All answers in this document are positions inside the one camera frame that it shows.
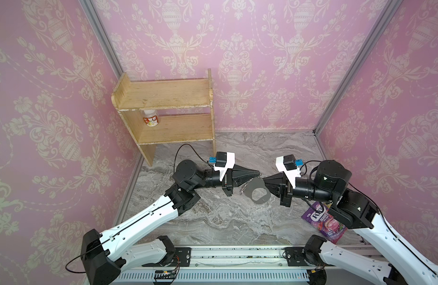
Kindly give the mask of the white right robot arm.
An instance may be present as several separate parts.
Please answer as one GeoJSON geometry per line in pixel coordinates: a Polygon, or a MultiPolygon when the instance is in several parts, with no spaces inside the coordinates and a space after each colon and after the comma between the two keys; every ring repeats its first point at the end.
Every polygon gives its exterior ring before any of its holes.
{"type": "Polygon", "coordinates": [[[302,178],[293,156],[278,157],[276,175],[264,178],[271,194],[289,207],[294,198],[331,203],[329,214],[368,241],[385,262],[342,249],[313,235],[303,249],[313,266],[331,265],[376,285],[438,285],[438,265],[402,237],[367,195],[348,188],[352,173],[335,160],[316,166],[314,178],[302,178]]]}

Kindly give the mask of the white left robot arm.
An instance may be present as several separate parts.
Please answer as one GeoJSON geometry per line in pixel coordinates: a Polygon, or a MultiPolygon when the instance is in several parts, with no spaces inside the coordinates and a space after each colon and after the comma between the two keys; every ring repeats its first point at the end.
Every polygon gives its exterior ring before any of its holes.
{"type": "Polygon", "coordinates": [[[201,188],[220,187],[230,197],[260,172],[239,165],[214,166],[201,170],[191,160],[181,161],[172,178],[174,184],[155,202],[121,224],[103,232],[92,229],[82,238],[80,259],[92,285],[109,285],[137,261],[166,266],[175,259],[176,248],[167,236],[148,244],[147,250],[132,254],[130,248],[153,230],[190,210],[199,200],[201,188]]]}

